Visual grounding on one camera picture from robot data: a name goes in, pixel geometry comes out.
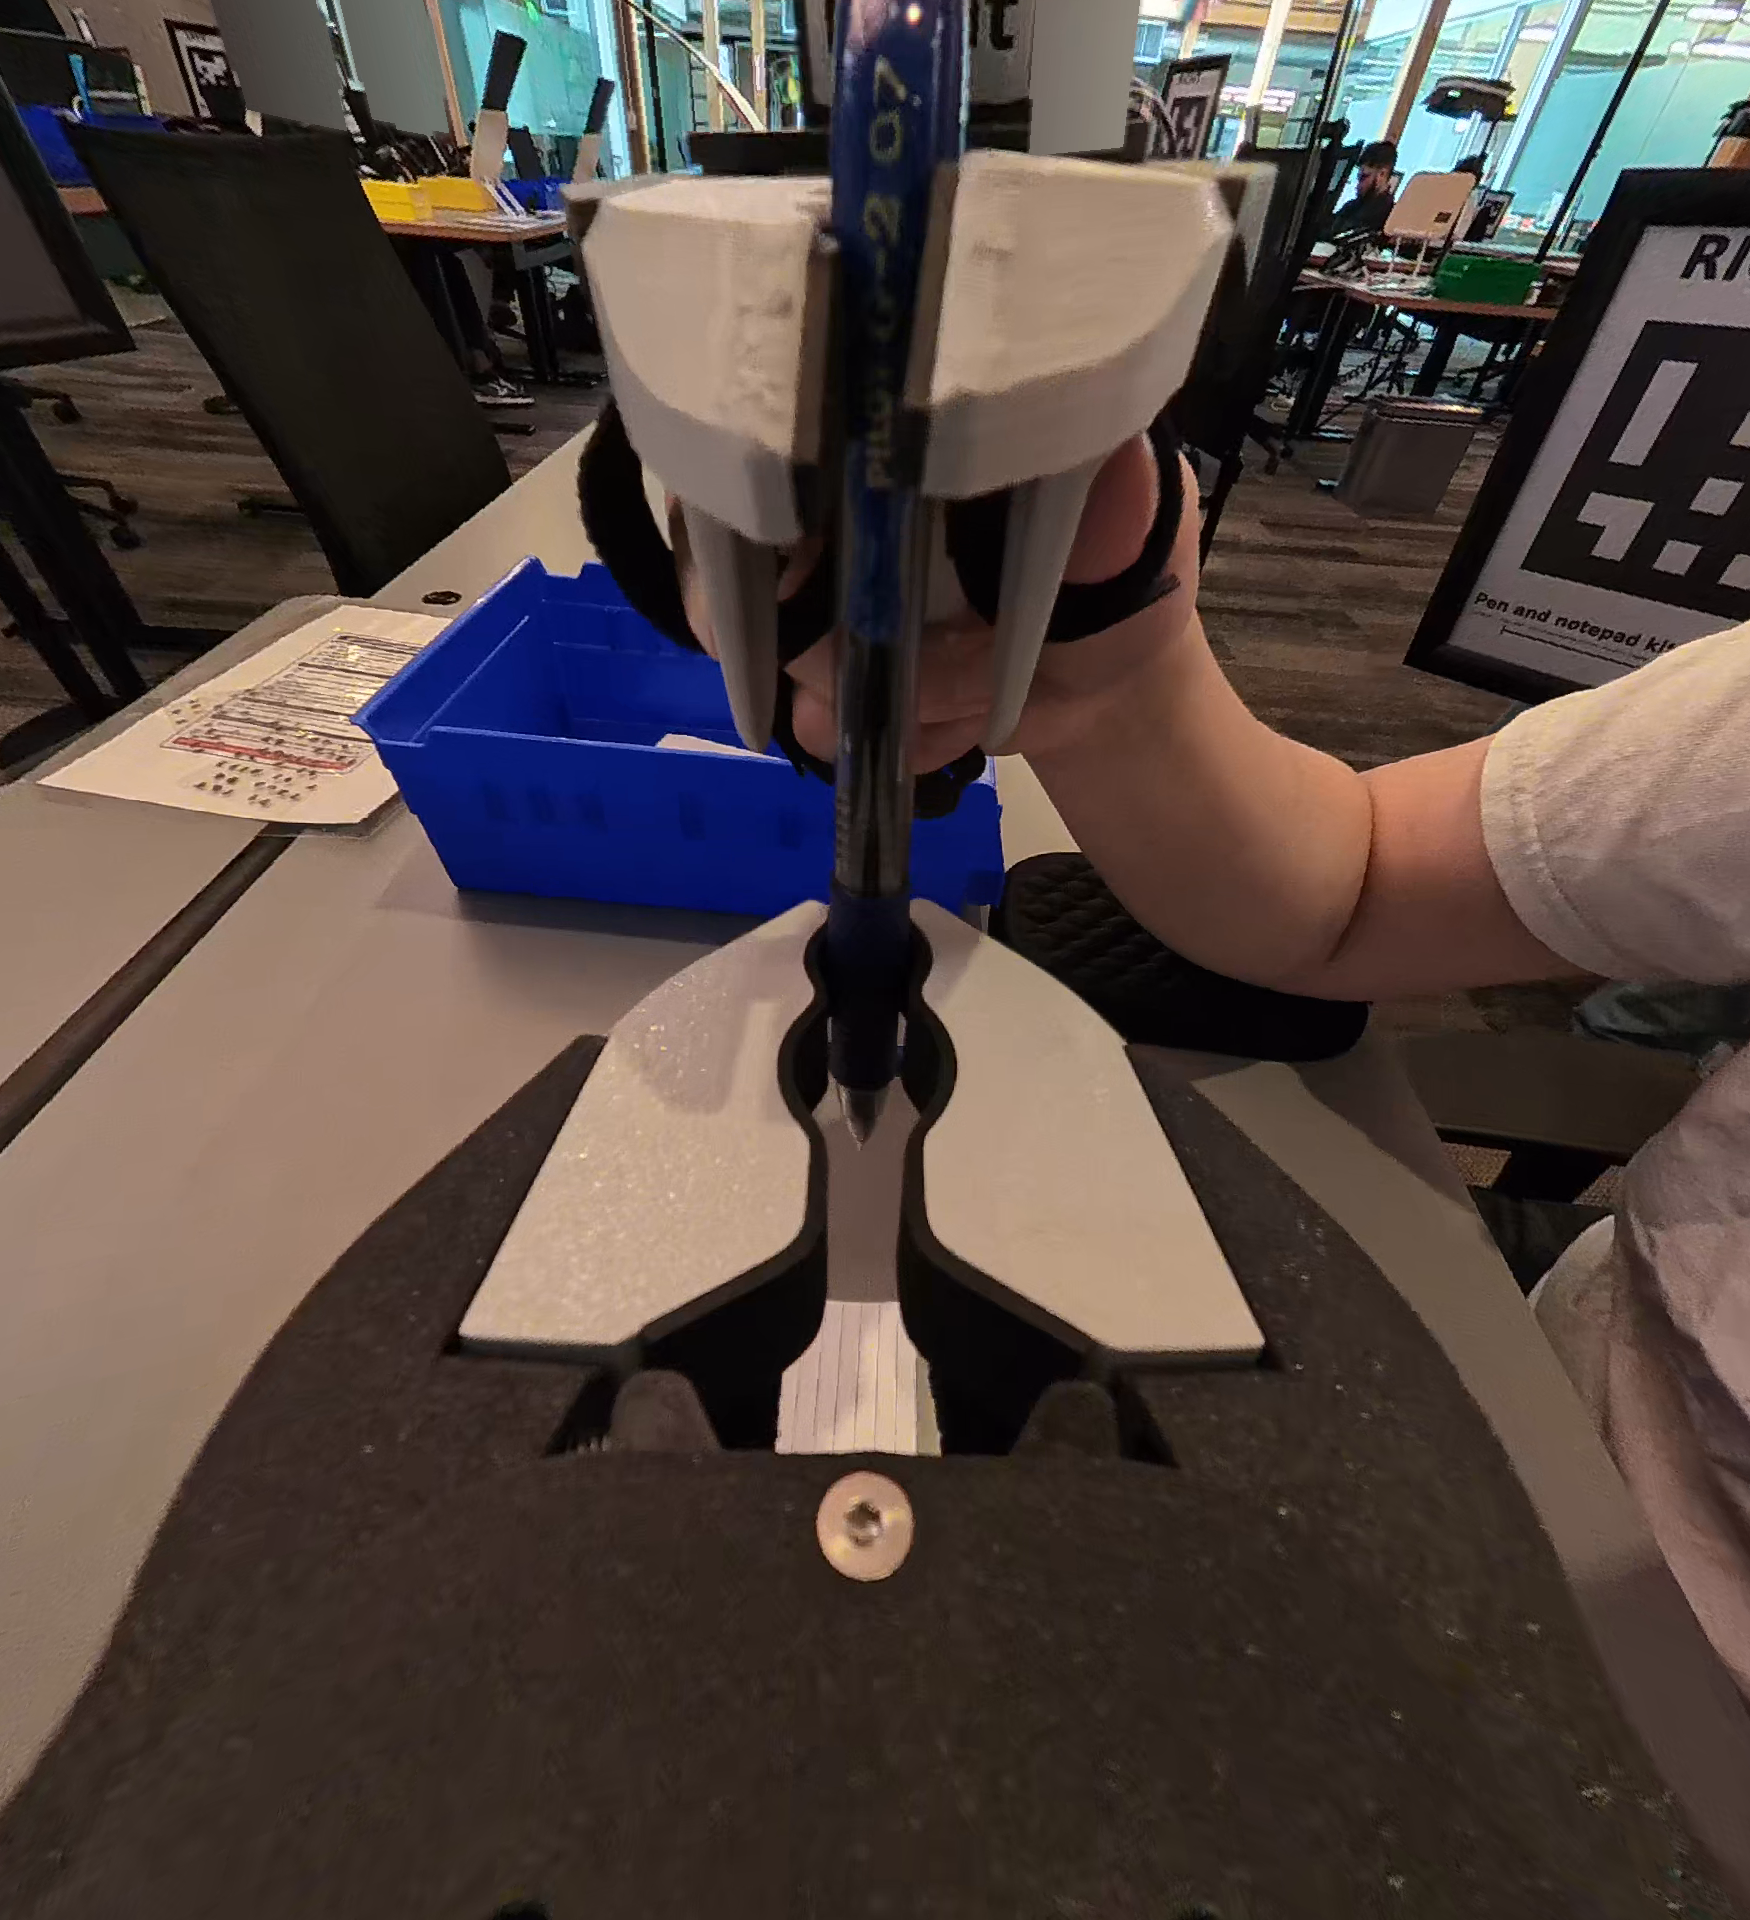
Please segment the person's right forearm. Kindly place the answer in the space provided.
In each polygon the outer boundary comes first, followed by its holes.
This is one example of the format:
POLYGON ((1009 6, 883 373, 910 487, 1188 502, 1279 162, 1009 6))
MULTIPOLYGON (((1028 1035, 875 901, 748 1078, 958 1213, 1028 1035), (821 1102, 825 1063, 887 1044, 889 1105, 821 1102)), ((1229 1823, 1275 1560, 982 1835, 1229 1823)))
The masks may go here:
POLYGON ((1043 660, 1017 751, 1166 948, 1333 1001, 1583 974, 1492 864, 1487 737, 1359 772, 1251 713, 1189 602, 1043 660))

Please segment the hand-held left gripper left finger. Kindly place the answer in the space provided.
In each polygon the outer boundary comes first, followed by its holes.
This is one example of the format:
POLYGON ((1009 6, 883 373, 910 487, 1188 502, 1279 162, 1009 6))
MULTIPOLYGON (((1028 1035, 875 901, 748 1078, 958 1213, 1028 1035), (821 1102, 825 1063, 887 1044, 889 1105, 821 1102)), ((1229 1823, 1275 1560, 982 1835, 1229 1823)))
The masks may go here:
POLYGON ((604 1039, 457 1326, 479 1354, 790 1365, 825 1308, 829 1089, 799 904, 604 1039))

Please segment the white lined notepad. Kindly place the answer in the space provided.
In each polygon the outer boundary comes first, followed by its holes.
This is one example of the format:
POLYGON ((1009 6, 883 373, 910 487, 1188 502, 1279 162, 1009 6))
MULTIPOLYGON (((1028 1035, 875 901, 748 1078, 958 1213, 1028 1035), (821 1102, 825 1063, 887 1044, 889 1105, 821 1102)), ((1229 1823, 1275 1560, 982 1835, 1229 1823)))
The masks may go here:
POLYGON ((786 1367, 775 1453, 918 1454, 931 1449, 924 1371, 898 1303, 829 1301, 810 1346, 786 1367))

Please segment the person's white shirt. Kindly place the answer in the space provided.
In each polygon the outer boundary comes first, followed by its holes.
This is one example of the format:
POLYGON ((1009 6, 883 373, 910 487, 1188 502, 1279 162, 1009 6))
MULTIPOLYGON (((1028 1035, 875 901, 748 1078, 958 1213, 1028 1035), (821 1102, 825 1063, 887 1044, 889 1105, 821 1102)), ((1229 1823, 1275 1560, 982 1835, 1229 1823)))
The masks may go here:
MULTIPOLYGON (((1750 621, 1512 723, 1482 826, 1516 915, 1583 972, 1750 986, 1750 621)), ((1534 1317, 1750 1706, 1750 1042, 1618 1194, 1534 1317)))

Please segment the grey floor box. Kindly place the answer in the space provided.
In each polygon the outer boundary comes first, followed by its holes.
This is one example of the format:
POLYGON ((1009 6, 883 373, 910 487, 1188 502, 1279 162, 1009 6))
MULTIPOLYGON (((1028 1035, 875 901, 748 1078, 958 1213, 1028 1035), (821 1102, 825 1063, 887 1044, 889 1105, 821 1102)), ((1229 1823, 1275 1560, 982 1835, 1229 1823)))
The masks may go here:
POLYGON ((1367 518, 1431 518, 1484 422, 1484 410, 1387 397, 1367 405, 1327 492, 1367 518))

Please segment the white printed paper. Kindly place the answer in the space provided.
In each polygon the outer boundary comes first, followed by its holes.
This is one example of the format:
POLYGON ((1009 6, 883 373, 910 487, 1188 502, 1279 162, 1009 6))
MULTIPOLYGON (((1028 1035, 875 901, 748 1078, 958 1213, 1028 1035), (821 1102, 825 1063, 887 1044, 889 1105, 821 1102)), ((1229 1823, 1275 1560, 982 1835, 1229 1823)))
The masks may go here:
POLYGON ((430 613, 323 611, 40 783, 259 827, 356 829, 398 797, 356 716, 445 628, 430 613))

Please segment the person's right hand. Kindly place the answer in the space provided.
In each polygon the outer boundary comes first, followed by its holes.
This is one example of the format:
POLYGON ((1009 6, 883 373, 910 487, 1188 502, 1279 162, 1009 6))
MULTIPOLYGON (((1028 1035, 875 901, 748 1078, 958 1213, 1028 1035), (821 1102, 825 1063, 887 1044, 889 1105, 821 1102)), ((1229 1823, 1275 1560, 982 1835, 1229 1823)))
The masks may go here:
MULTIPOLYGON (((1161 447, 1137 436, 1099 472, 1083 509, 1063 579, 1101 589, 1142 563, 1145 536, 1168 518, 1161 447)), ((1168 555, 1166 593, 1089 637, 1046 646, 1006 752, 1031 760, 1055 797, 1086 783, 1231 789, 1253 783, 1269 732, 1223 678, 1195 609, 1200 492, 1188 456, 1177 456, 1179 517, 1168 555)), ((918 667, 913 766, 925 775, 984 747, 994 707, 996 634, 986 618, 959 611, 934 621, 918 667)))

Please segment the wooden background desk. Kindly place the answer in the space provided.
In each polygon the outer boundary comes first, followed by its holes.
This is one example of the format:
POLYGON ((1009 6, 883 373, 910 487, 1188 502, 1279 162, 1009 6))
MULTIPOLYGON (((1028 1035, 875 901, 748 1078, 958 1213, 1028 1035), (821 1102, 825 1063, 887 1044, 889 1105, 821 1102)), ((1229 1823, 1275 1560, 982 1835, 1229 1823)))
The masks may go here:
POLYGON ((476 299, 459 303, 456 296, 451 264, 464 252, 476 252, 489 266, 500 264, 514 291, 519 316, 527 328, 528 377, 542 385, 581 389, 599 383, 599 372, 575 369, 560 360, 556 295, 549 277, 558 259, 573 255, 563 215, 508 219, 447 210, 406 221, 375 202, 368 210, 406 263, 457 372, 474 379, 500 369, 487 309, 476 299))

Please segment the blue plastic bin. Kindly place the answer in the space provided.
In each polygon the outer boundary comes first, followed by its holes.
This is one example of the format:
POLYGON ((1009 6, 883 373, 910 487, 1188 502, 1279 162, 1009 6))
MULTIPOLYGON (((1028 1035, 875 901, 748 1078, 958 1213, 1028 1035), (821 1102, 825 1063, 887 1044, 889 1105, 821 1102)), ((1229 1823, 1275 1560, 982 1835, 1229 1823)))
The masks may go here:
POLYGON ((534 557, 356 716, 464 892, 775 918, 826 900, 834 793, 741 744, 720 663, 677 648, 604 567, 534 557))

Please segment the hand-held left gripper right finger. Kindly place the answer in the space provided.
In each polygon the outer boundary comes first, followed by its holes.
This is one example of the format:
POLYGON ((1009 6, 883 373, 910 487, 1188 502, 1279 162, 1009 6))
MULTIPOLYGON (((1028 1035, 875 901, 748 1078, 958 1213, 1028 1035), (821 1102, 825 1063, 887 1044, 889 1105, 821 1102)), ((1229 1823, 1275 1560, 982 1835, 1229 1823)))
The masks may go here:
POLYGON ((1128 1057, 1083 999, 934 901, 904 1249, 1099 1374, 1253 1365, 1264 1335, 1128 1057))

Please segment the black quilted pad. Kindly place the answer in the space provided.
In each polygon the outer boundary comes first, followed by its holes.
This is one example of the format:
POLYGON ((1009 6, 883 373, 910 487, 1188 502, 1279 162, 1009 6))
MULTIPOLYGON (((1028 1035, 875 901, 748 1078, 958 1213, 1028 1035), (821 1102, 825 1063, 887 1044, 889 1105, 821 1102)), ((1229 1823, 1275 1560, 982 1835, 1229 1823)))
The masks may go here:
POLYGON ((1311 1065, 1348 1053, 1371 1020, 1367 1003, 1254 986, 1186 960, 1128 914, 1078 851, 1012 866, 988 928, 1132 1046, 1311 1065))

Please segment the blue pen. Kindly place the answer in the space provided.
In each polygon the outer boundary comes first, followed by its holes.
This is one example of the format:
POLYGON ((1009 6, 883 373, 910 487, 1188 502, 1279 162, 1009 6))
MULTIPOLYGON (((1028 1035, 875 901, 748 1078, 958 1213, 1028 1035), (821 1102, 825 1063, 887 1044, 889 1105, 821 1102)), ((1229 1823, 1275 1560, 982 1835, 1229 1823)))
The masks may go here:
POLYGON ((935 178, 964 138, 962 4, 836 12, 830 232, 840 269, 834 860, 821 968, 829 1075, 853 1142, 877 1130, 901 1046, 918 661, 929 578, 920 438, 904 422, 935 178))

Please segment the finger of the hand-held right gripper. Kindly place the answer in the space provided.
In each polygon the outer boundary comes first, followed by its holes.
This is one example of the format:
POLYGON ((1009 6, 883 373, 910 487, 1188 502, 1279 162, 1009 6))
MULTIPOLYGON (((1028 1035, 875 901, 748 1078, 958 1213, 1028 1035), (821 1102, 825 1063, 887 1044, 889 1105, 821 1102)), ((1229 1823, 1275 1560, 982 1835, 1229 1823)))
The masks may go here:
POLYGON ((765 752, 780 557, 823 468, 829 182, 597 180, 565 205, 626 433, 681 510, 737 735, 765 752))
POLYGON ((976 150, 943 167, 924 285, 924 500, 1005 509, 982 752, 1003 752, 1050 639, 1106 461, 1182 387, 1236 224, 1206 162, 976 150))

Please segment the framed tag sign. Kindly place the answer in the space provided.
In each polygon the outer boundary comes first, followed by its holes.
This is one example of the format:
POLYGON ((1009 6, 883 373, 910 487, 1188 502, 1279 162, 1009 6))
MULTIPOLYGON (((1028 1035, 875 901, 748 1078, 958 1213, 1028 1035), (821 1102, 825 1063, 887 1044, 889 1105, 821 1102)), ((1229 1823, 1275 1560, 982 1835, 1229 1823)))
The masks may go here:
POLYGON ((1748 619, 1750 172, 1625 172, 1406 661, 1536 707, 1748 619))

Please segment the large black panel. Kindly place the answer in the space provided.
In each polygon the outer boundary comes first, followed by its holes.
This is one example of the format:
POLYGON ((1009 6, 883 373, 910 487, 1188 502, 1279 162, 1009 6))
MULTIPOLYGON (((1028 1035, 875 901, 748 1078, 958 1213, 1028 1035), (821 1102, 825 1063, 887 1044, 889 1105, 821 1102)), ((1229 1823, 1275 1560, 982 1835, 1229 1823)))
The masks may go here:
POLYGON ((69 131, 107 210, 309 518, 385 589, 510 487, 500 439, 341 131, 69 131))

